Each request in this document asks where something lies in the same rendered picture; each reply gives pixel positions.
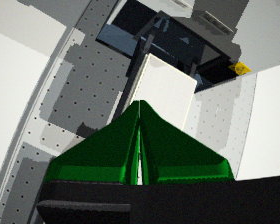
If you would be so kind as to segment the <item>white sheet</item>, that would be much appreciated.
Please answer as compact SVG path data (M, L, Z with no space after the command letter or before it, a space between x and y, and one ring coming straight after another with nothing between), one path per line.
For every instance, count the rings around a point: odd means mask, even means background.
M146 100L161 118L182 130L195 83L151 56L134 100Z

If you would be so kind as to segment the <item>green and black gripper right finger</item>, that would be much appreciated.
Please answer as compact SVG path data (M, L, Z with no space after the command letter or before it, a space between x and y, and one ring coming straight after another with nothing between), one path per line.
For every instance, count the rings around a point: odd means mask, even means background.
M235 181L226 158L161 118L140 100L142 185Z

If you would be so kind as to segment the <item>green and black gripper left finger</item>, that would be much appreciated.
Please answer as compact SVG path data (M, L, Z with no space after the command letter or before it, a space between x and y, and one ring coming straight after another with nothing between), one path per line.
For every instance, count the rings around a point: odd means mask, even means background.
M65 179L137 185L139 150L139 100L134 100L116 120L53 159L44 183Z

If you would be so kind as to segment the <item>grey perforated base plate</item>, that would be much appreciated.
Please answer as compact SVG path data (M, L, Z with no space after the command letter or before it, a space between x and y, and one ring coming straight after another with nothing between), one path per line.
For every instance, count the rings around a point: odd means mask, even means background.
M95 41L117 0L90 0L24 124L0 189L0 224L27 224L51 158L113 118L131 59ZM229 161L237 180L258 73L193 94L183 130Z

